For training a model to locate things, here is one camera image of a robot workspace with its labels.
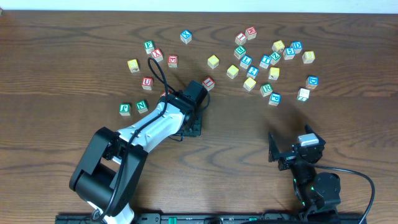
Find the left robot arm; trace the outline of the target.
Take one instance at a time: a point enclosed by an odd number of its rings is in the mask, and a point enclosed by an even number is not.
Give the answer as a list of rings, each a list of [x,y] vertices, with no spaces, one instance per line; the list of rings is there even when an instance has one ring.
[[[184,136],[205,97],[204,93],[166,94],[153,112],[135,124],[95,132],[69,182],[69,188],[94,208],[91,222],[132,222],[129,201],[149,153],[169,136]]]

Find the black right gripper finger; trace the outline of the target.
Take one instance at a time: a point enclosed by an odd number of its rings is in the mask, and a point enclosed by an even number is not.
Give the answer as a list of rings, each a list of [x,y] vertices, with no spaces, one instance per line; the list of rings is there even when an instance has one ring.
[[[279,160],[279,149],[275,143],[274,137],[271,133],[268,133],[268,139],[269,139],[269,162],[275,162]]]
[[[318,137],[318,134],[308,124],[305,125],[305,132],[307,134],[314,134]]]

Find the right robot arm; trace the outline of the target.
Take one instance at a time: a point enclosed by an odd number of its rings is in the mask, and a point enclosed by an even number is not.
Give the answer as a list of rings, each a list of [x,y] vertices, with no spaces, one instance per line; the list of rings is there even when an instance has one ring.
[[[297,138],[289,152],[280,152],[272,136],[269,139],[269,162],[278,162],[278,169],[290,170],[295,195],[303,204],[298,213],[301,221],[320,221],[337,215],[341,203],[340,178],[330,172],[318,173],[315,164],[322,158],[326,141],[305,125],[305,134]]]

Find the yellow O block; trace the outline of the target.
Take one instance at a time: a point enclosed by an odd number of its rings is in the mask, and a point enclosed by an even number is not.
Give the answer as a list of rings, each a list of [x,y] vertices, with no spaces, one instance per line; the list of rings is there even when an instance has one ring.
[[[208,58],[208,66],[212,69],[216,68],[220,63],[219,58],[216,55],[212,55]]]

